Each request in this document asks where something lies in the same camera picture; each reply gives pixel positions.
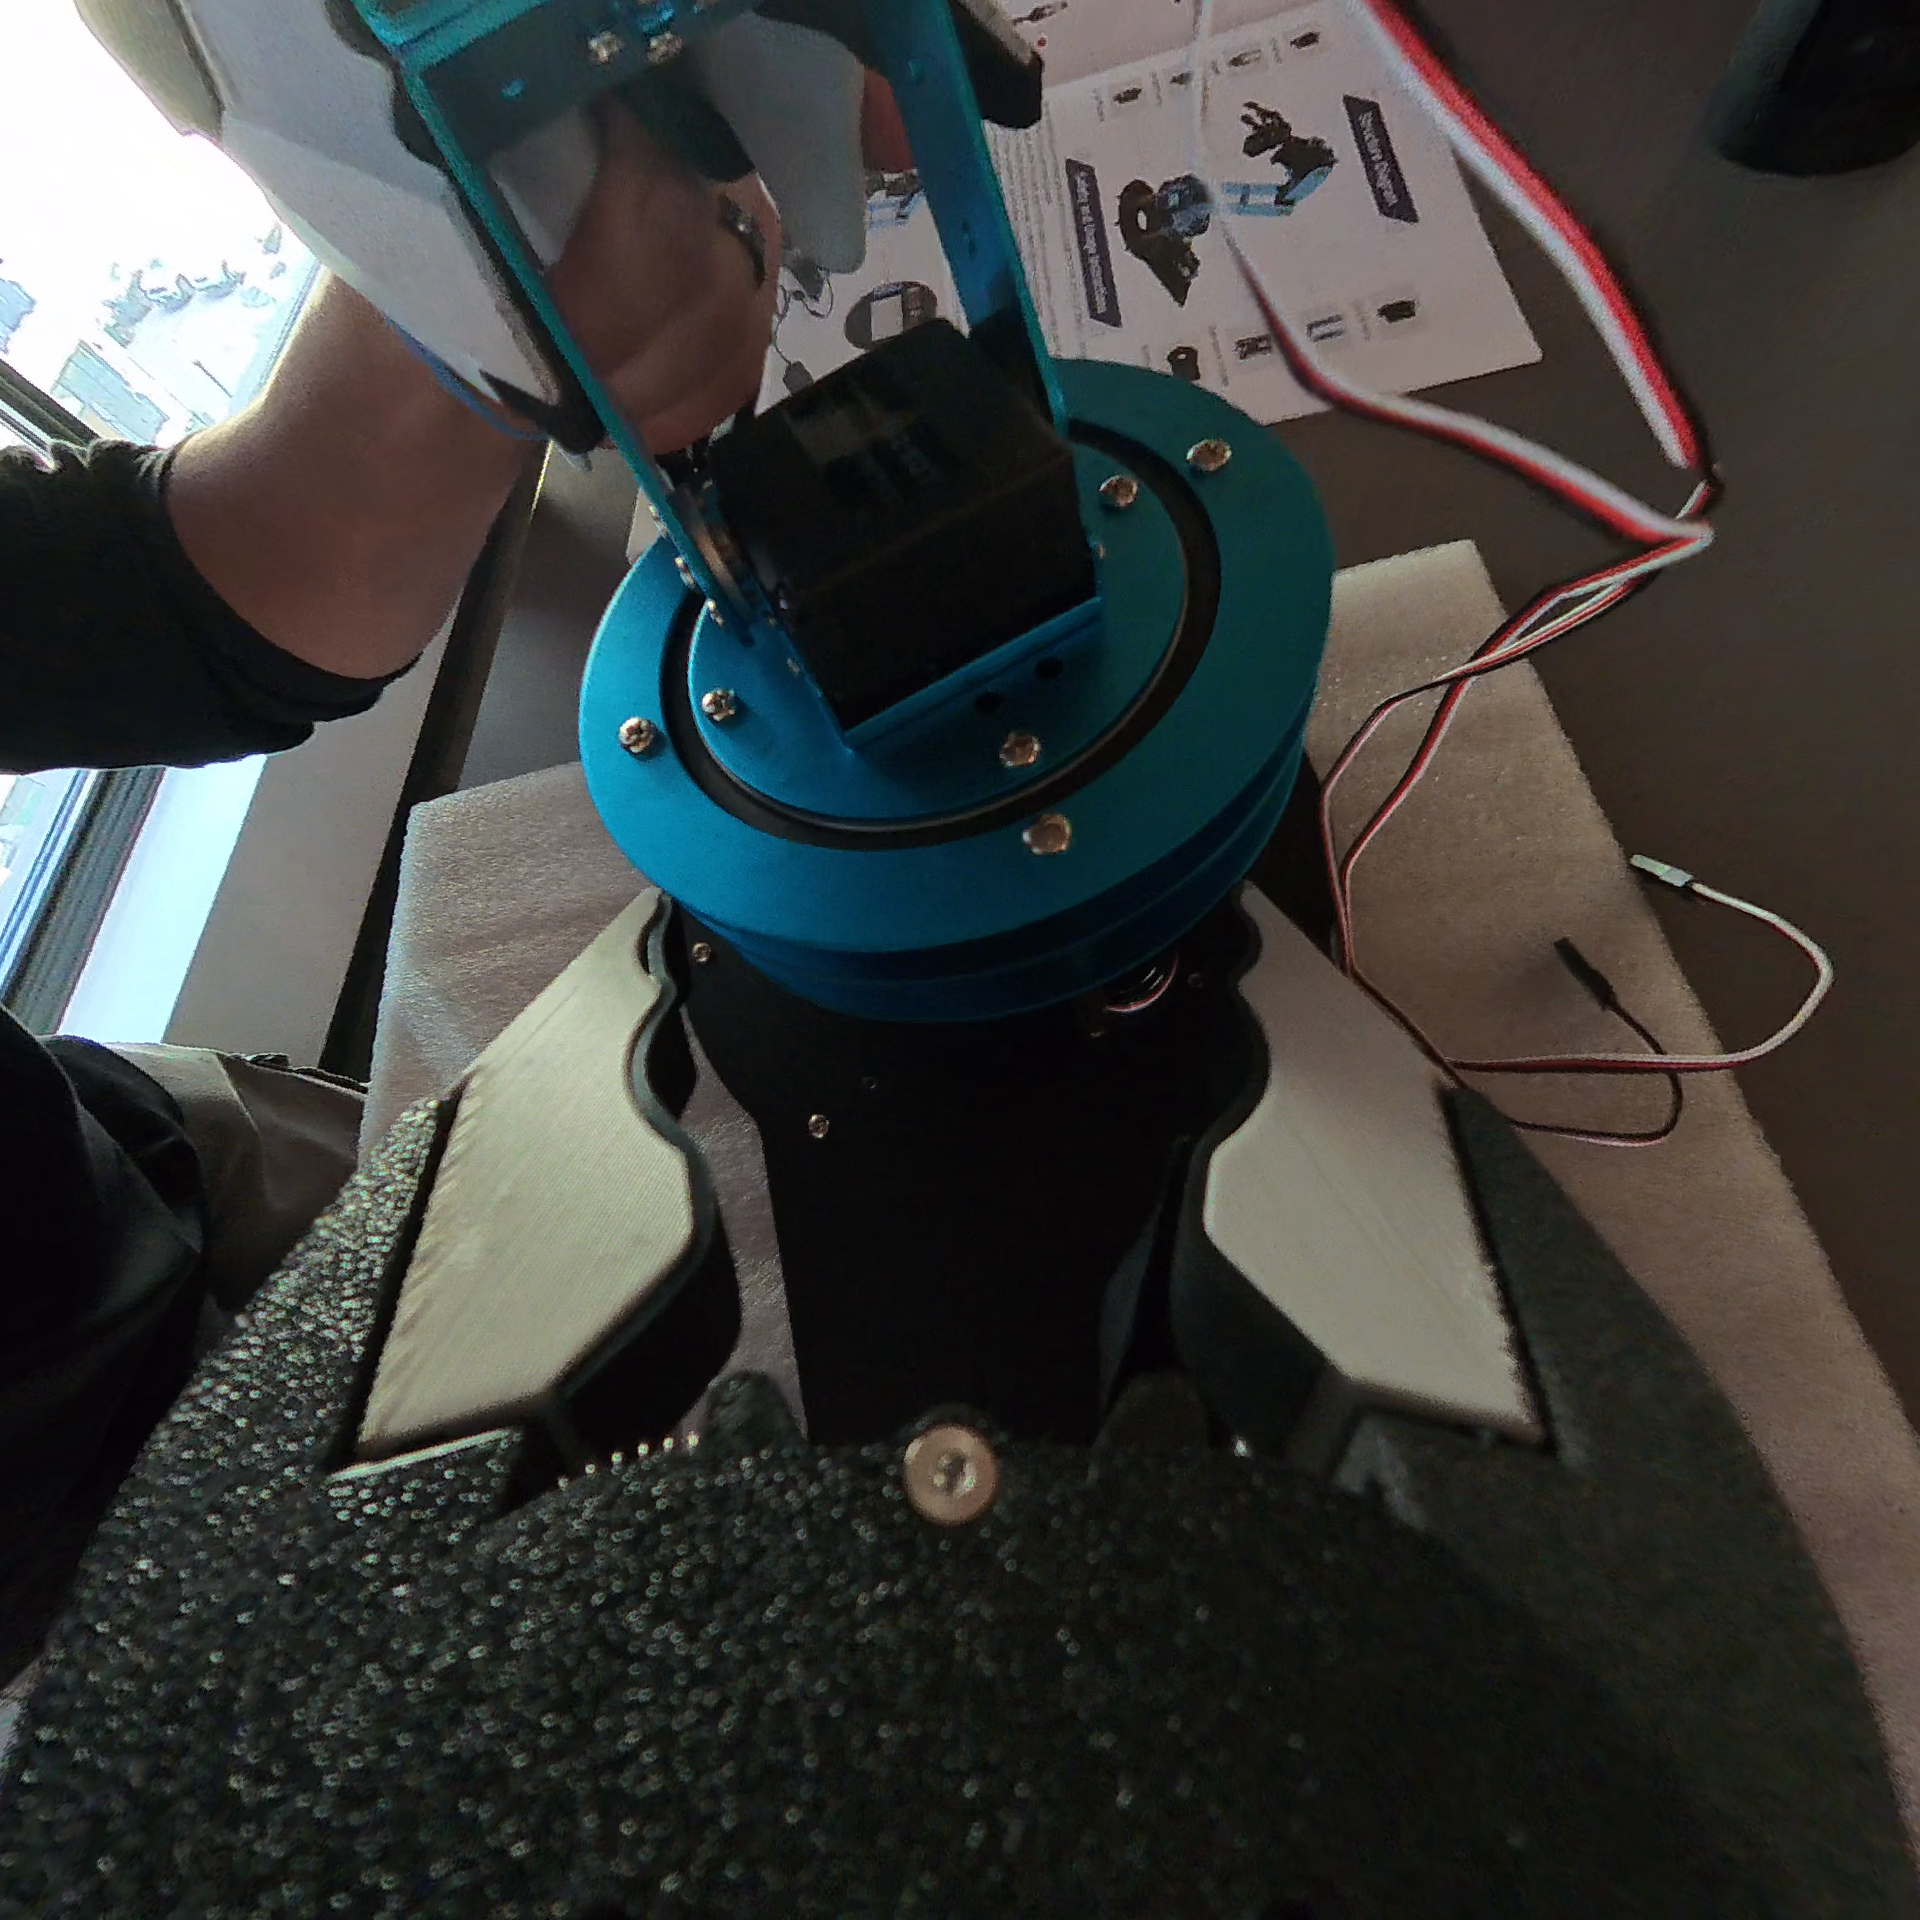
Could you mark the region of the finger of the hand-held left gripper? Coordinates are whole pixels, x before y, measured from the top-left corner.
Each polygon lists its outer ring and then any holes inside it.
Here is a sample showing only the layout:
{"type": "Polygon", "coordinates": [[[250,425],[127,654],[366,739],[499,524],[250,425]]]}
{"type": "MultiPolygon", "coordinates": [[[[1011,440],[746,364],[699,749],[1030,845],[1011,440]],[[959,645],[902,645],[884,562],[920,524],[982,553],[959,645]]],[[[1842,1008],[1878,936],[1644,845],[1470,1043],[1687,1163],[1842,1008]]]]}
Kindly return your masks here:
{"type": "Polygon", "coordinates": [[[182,3],[218,141],[388,320],[567,450],[605,425],[351,5],[182,3]]]}
{"type": "Polygon", "coordinates": [[[1042,116],[1042,58],[999,3],[957,3],[955,34],[982,121],[1023,131],[1042,116]]]}

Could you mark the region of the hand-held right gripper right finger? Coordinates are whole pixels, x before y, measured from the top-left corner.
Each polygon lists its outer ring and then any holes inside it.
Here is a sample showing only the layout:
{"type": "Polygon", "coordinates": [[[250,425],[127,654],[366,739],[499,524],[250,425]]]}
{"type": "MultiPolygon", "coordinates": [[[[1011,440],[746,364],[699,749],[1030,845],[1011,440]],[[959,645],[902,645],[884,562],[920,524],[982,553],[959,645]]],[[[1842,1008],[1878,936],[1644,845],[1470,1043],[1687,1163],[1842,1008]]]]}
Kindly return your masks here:
{"type": "Polygon", "coordinates": [[[1543,1445],[1432,1070],[1256,888],[1236,908],[1253,1089],[1191,1154],[1168,1261],[1203,1404],[1295,1468],[1372,1412],[1543,1445]]]}

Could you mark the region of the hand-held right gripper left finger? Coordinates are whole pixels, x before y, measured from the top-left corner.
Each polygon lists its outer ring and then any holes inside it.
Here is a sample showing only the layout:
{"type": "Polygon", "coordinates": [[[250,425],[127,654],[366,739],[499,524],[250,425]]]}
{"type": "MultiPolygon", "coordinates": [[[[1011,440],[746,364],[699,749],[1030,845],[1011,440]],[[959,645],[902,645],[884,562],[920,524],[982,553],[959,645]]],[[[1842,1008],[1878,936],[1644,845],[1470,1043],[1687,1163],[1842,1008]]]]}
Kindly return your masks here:
{"type": "Polygon", "coordinates": [[[448,1112],[357,1468],[477,1435],[518,1474],[672,1450],[730,1358],[730,1245],[682,1128],[670,901],[643,891],[477,1057],[448,1112]]]}

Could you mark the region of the teal blue object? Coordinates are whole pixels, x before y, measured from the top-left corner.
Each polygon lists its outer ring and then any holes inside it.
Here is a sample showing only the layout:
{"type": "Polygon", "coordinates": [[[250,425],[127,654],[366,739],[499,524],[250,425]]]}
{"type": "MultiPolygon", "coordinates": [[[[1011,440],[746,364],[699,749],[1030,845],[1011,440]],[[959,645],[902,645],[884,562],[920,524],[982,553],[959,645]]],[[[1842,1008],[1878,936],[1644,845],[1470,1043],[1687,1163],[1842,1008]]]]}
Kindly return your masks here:
{"type": "Polygon", "coordinates": [[[748,5],[354,5],[632,469],[659,539],[582,678],[629,860],[840,1013],[1008,1017],[1138,972],[1247,873],[1306,745],[1333,547],[1308,474],[1179,377],[1055,362],[955,5],[863,17],[965,325],[662,469],[511,210],[507,148],[748,5]]]}

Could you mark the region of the person's left forearm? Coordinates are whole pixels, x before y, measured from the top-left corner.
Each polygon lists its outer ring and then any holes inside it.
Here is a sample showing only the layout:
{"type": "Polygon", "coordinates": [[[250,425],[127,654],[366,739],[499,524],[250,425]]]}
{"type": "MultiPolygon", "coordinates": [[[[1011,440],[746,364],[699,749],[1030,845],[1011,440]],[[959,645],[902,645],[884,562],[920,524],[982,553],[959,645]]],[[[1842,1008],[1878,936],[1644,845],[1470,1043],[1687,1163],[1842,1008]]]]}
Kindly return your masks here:
{"type": "Polygon", "coordinates": [[[535,446],[332,284],[178,449],[2,464],[2,765],[204,765],[363,714],[455,611],[535,446]]]}

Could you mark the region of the person's left hand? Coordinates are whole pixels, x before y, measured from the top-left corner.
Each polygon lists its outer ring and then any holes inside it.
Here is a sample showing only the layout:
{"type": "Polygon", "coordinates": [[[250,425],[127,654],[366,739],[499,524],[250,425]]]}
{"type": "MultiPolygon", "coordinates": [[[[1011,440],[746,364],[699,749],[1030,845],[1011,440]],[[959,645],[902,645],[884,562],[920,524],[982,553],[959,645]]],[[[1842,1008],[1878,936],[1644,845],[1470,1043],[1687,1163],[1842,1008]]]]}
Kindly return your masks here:
{"type": "Polygon", "coordinates": [[[595,112],[597,172],[546,284],[621,422],[678,452],[757,400],[782,226],[762,180],[718,185],[621,104],[595,112]]]}

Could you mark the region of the large glass window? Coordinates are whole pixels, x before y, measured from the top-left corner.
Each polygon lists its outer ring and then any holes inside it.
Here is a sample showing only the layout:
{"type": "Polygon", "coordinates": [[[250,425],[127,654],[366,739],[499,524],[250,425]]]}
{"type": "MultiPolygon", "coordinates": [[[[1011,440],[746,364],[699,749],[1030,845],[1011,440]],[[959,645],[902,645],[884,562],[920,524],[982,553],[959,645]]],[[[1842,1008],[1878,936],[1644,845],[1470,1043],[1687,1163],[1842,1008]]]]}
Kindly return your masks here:
{"type": "MultiPolygon", "coordinates": [[[[5,449],[168,449],[264,384],[315,259],[174,133],[75,5],[2,5],[5,449]]],[[[264,760],[5,776],[5,984],[28,1024],[160,1041],[264,760]]]]}

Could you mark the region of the instruction manual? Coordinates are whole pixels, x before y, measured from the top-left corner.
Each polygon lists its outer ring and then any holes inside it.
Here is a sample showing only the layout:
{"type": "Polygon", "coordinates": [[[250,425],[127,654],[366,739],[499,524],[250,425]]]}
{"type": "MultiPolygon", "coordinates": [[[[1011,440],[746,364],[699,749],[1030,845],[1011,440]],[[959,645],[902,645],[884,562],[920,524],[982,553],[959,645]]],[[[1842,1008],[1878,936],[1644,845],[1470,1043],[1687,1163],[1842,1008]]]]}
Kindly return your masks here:
{"type": "Polygon", "coordinates": [[[1044,61],[988,129],[1046,350],[1150,369],[1255,421],[1318,409],[1230,242],[1336,373],[1416,393],[1541,347],[1442,137],[1341,5],[1003,5],[1044,61]]]}

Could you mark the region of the white foam sheet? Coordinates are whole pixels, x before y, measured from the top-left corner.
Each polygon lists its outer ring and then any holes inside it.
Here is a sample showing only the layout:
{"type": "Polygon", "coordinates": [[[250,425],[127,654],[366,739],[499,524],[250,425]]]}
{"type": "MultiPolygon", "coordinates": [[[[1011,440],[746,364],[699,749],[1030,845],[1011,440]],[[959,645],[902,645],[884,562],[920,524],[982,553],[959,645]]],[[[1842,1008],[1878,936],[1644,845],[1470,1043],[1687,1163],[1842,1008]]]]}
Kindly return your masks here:
{"type": "MultiPolygon", "coordinates": [[[[1379,694],[1486,633],[1494,603],[1467,541],[1340,572],[1312,757],[1327,762],[1379,694]]],[[[1494,675],[1359,865],[1362,970],[1458,1057],[1597,1052],[1600,1016],[1578,1008],[1549,950],[1567,936],[1670,1050],[1726,1050],[1629,852],[1694,861],[1651,835],[1620,845],[1539,673],[1494,675]]],[[[414,806],[360,1146],[444,1092],[638,890],[576,760],[414,806]]],[[[1688,1076],[1672,1144],[1544,1140],[1543,1156],[1726,1385],[1795,1356],[1834,1302],[1733,1074],[1688,1076]]]]}

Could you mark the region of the black bottle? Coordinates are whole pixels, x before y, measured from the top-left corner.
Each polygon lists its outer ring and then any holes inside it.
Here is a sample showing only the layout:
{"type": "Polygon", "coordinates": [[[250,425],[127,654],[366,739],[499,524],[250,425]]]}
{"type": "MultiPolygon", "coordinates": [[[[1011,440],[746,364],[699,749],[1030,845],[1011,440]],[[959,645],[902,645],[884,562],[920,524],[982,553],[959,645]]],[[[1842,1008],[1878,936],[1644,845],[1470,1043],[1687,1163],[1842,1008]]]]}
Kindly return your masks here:
{"type": "Polygon", "coordinates": [[[1765,3],[1712,97],[1709,141],[1765,177],[1842,177],[1918,141],[1916,3],[1765,3]]]}

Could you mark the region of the black metal base plate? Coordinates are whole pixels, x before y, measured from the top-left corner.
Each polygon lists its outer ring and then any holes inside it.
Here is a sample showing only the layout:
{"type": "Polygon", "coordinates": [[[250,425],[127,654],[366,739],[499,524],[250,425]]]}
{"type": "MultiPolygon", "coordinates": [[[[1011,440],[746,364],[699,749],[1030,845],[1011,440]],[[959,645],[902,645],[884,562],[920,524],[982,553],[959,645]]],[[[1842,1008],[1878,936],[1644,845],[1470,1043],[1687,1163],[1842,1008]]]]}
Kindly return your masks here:
{"type": "Polygon", "coordinates": [[[1212,1149],[1269,1050],[1247,906],[1324,947],[1302,765],[1242,896],[1142,974],[1003,1021],[834,1016],[677,917],[690,1036],[755,1120],[813,1440],[947,1408],[1021,1443],[1279,1445],[1324,1363],[1206,1245],[1212,1149]]]}

